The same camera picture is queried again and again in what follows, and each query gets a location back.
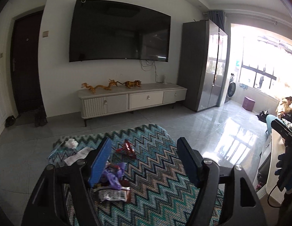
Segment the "dark brown entrance door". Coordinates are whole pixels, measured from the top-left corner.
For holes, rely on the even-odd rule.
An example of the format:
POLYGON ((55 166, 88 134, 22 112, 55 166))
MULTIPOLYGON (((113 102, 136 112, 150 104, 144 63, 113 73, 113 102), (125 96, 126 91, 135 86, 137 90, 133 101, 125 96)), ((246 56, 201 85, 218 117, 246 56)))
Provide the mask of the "dark brown entrance door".
POLYGON ((10 72, 18 115, 43 109, 39 81, 38 47, 43 11, 25 15, 14 22, 10 72))

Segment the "dark snack packet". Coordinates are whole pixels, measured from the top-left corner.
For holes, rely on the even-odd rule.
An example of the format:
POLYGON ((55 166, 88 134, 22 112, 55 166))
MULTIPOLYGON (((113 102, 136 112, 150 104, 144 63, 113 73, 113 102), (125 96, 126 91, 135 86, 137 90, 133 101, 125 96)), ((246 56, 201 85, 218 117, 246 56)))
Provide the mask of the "dark snack packet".
POLYGON ((102 203, 105 201, 110 202, 131 202, 131 188, 130 183, 127 180, 119 181, 120 189, 115 189, 111 185, 109 186, 98 186, 93 189, 96 199, 102 203))

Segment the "white low tv cabinet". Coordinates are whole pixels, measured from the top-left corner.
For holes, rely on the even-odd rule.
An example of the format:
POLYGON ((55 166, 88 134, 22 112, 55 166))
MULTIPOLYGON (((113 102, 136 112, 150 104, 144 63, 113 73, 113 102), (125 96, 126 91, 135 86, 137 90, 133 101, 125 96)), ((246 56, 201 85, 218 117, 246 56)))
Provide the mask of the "white low tv cabinet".
POLYGON ((96 117, 174 104, 186 99, 187 89, 176 84, 143 84, 131 89, 114 86, 112 90, 79 90, 81 117, 84 123, 96 117))

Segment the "purple wrapper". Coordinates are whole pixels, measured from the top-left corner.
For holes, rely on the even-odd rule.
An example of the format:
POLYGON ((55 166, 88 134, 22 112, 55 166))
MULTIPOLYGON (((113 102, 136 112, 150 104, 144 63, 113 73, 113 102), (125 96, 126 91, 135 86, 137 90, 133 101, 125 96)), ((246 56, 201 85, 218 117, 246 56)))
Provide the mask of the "purple wrapper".
POLYGON ((124 172, 126 169, 127 163, 121 162, 121 163, 106 163, 106 166, 101 174, 100 181, 102 183, 107 183, 111 186, 113 189, 120 190, 122 188, 122 185, 120 184, 120 181, 124 177, 124 172))

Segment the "white paper receipt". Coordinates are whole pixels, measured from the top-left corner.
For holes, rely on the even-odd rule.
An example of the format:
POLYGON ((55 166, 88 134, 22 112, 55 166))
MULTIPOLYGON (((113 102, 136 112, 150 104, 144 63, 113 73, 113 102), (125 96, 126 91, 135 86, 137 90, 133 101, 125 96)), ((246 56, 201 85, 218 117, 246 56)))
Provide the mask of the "white paper receipt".
POLYGON ((85 159, 85 158, 87 157, 87 155, 88 155, 92 150, 93 150, 93 149, 90 148, 90 147, 85 147, 85 148, 81 149, 80 151, 78 151, 75 155, 66 158, 66 159, 64 160, 64 162, 66 163, 66 165, 71 166, 71 165, 74 164, 77 160, 85 159))

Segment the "large black wall television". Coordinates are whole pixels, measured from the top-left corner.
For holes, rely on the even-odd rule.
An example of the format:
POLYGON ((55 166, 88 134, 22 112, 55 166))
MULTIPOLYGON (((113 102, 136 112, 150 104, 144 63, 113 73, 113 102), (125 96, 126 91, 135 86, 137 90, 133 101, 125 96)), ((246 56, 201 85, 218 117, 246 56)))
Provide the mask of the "large black wall television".
POLYGON ((168 61, 171 17, 149 8, 106 0, 77 0, 69 61, 168 61))

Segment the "front loading washing machine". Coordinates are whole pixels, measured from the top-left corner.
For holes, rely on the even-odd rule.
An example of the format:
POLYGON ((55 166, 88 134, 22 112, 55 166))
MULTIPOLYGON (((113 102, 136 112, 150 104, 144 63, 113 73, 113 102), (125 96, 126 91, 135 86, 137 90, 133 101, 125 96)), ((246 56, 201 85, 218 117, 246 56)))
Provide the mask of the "front loading washing machine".
POLYGON ((228 85, 228 90, 226 92, 225 103, 227 103, 229 100, 231 100, 235 91, 236 91, 235 75, 232 73, 231 77, 230 77, 230 82, 228 85))

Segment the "white tissue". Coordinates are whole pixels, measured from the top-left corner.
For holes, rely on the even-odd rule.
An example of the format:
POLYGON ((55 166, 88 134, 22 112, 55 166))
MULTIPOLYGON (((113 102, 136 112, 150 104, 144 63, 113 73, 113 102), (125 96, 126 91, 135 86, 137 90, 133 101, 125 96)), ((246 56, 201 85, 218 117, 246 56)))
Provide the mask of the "white tissue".
POLYGON ((70 138, 64 143, 64 146, 70 149, 76 149, 78 144, 79 143, 75 139, 70 138))

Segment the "red snack wrapper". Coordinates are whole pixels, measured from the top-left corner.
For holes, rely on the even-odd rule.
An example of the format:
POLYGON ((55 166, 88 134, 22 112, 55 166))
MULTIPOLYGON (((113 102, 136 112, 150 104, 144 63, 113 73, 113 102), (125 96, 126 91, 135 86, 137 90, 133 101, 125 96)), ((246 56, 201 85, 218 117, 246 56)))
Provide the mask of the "red snack wrapper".
POLYGON ((134 150, 133 144, 130 143, 130 141, 128 141, 127 139, 124 141, 124 143, 122 144, 121 148, 118 148, 117 150, 115 150, 116 153, 120 153, 123 155, 126 155, 127 157, 131 158, 131 159, 136 159, 136 152, 134 150))

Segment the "wall light switch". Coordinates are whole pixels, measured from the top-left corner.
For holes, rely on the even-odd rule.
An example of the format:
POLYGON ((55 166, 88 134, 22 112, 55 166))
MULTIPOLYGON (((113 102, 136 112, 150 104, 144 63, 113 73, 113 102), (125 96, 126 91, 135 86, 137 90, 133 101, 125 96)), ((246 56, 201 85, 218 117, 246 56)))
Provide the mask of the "wall light switch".
POLYGON ((46 38, 46 37, 48 37, 48 34, 49 34, 49 31, 44 31, 43 34, 42 34, 42 37, 46 38))

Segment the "grey window curtain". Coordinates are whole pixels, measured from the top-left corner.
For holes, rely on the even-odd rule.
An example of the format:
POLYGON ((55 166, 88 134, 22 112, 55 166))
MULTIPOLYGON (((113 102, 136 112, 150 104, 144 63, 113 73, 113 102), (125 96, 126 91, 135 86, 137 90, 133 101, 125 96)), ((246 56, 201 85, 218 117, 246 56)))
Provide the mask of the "grey window curtain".
POLYGON ((225 12, 223 10, 210 10, 207 12, 207 16, 220 29, 225 31, 226 16, 225 16, 225 12))

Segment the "white router on cabinet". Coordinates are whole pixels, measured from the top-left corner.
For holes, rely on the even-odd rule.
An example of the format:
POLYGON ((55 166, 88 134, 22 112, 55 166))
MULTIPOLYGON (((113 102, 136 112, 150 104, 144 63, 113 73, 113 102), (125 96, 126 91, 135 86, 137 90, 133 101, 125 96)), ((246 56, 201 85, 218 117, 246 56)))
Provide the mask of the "white router on cabinet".
POLYGON ((166 75, 164 75, 164 77, 163 77, 163 84, 167 84, 166 83, 166 78, 167 78, 166 75))

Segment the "purple cube stool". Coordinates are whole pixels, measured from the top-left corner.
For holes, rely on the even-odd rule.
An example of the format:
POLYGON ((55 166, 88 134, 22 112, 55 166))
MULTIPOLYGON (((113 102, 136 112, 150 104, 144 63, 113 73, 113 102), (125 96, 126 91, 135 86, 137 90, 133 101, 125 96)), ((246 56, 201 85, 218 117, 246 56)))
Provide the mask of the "purple cube stool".
POLYGON ((255 100, 249 98, 249 97, 244 97, 242 107, 248 111, 253 111, 253 108, 255 106, 255 100))

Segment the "dark shoes by door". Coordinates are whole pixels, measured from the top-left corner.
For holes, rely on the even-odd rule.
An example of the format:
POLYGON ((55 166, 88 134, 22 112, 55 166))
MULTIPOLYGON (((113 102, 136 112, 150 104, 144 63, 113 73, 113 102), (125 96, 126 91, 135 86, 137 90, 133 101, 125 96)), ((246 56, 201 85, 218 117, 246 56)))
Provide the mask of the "dark shoes by door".
POLYGON ((43 127, 47 124, 46 113, 44 110, 38 110, 35 113, 35 127, 43 127))

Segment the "golden tiger figurine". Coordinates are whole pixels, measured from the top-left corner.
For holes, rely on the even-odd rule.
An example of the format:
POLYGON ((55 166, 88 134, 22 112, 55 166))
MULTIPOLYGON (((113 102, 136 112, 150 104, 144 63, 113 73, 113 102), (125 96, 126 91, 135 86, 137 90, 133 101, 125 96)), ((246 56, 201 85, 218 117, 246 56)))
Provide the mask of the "golden tiger figurine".
POLYGON ((140 80, 135 80, 135 81, 126 81, 123 83, 125 87, 131 89, 133 87, 141 87, 141 81, 140 80))

